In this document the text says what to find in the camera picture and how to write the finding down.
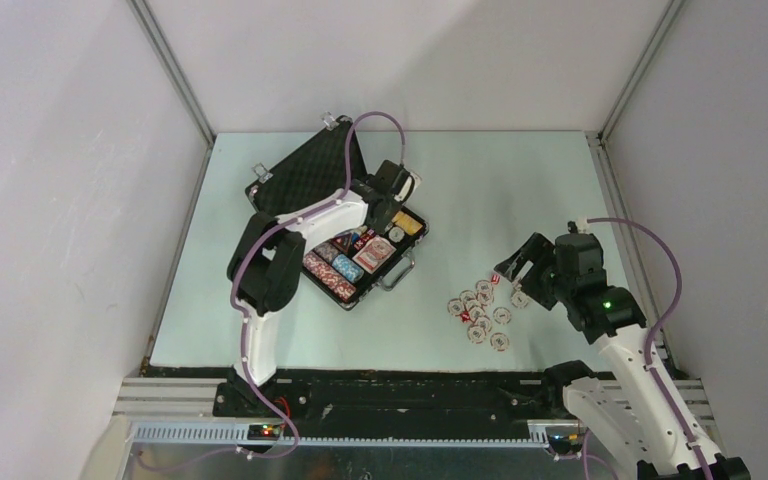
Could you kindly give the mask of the white red chip stack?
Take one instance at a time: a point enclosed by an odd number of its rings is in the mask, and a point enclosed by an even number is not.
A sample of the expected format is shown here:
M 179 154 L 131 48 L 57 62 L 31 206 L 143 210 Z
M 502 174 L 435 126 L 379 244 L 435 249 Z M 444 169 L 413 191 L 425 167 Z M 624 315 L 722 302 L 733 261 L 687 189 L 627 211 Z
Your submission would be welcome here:
M 517 286 L 493 285 L 491 277 L 479 279 L 471 289 L 462 290 L 446 302 L 447 313 L 466 329 L 467 339 L 475 345 L 485 345 L 496 352 L 506 352 L 512 346 L 511 325 L 532 304 L 532 299 Z M 463 323 L 460 315 L 468 313 L 472 323 Z

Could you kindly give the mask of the black poker set case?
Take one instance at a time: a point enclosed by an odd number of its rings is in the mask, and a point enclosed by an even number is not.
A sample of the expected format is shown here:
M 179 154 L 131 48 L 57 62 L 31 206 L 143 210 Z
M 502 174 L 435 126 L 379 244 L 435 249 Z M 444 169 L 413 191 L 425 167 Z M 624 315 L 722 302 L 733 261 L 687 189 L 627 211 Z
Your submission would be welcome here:
M 355 124 L 347 116 L 327 118 L 325 128 L 283 160 L 270 168 L 258 165 L 255 171 L 258 175 L 257 181 L 245 190 L 254 207 L 254 214 L 264 212 L 274 216 L 300 210 L 324 199 L 351 179 L 358 180 L 377 172 L 368 171 L 355 132 Z M 386 275 L 400 261 L 411 258 L 414 247 L 428 232 L 427 221 L 409 209 L 406 202 L 400 211 L 405 211 L 420 220 L 424 228 L 415 236 L 406 235 L 398 244 L 392 243 L 387 236 L 388 231 L 394 226 L 393 219 L 382 233 L 377 233 L 377 236 L 393 244 L 396 251 L 375 273 L 365 272 L 358 282 L 351 283 L 356 288 L 356 292 L 348 303 L 341 302 L 312 273 L 308 272 L 304 265 L 300 280 L 302 277 L 309 278 L 317 288 L 345 310 L 352 309 L 374 288 L 387 289 L 389 286 L 385 282 Z M 363 225 L 353 230 L 362 235 L 368 229 L 371 228 Z M 349 253 L 341 254 L 353 261 L 358 251 L 353 246 Z

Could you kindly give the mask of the light blue chip stack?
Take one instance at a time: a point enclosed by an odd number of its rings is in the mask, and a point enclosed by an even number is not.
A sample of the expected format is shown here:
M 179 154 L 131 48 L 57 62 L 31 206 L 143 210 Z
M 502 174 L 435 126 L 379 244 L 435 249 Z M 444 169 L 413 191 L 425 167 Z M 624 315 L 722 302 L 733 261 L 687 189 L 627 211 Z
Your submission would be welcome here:
M 362 267 L 344 254 L 340 254 L 334 258 L 332 267 L 352 284 L 358 282 L 365 273 L 365 270 Z

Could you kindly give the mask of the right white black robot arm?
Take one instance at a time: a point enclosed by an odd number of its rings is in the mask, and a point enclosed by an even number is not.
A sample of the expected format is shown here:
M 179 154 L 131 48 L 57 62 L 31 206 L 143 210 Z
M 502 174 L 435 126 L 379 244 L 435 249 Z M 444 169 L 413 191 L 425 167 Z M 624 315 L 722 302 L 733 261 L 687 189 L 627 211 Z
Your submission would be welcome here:
M 562 305 L 572 327 L 606 362 L 628 402 L 622 408 L 581 361 L 546 369 L 545 411 L 582 421 L 635 479 L 748 479 L 739 457 L 726 456 L 692 414 L 653 345 L 631 292 L 609 284 L 595 235 L 531 237 L 494 268 L 547 310 Z

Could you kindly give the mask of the blue patterned card deck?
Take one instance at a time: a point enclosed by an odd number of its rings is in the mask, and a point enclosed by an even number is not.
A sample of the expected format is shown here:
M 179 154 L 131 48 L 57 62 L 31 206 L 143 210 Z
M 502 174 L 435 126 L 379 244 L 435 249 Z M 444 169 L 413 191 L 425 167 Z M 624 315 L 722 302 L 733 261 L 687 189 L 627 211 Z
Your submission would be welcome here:
M 353 245 L 360 239 L 361 234 L 350 230 L 338 234 L 330 240 L 330 243 L 341 253 L 349 253 Z

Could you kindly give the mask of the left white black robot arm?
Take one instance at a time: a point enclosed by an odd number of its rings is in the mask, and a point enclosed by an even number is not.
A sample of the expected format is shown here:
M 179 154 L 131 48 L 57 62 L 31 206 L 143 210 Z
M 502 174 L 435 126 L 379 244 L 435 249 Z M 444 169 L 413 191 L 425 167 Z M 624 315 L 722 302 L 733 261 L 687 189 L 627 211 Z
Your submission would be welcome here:
M 230 305 L 243 322 L 234 369 L 246 382 L 237 402 L 250 415 L 264 416 L 275 406 L 276 390 L 266 381 L 277 370 L 281 311 L 298 290 L 305 255 L 340 233 L 387 226 L 420 184 L 416 173 L 387 160 L 377 173 L 351 179 L 300 210 L 250 217 L 228 265 Z

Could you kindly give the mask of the purple grey chip stack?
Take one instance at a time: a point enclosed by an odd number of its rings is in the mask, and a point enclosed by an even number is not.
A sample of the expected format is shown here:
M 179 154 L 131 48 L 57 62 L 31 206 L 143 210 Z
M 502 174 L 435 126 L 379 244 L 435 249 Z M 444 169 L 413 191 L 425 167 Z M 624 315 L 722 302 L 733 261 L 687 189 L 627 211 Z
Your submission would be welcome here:
M 330 241 L 325 241 L 314 248 L 314 252 L 328 264 L 332 264 L 340 255 L 340 250 Z

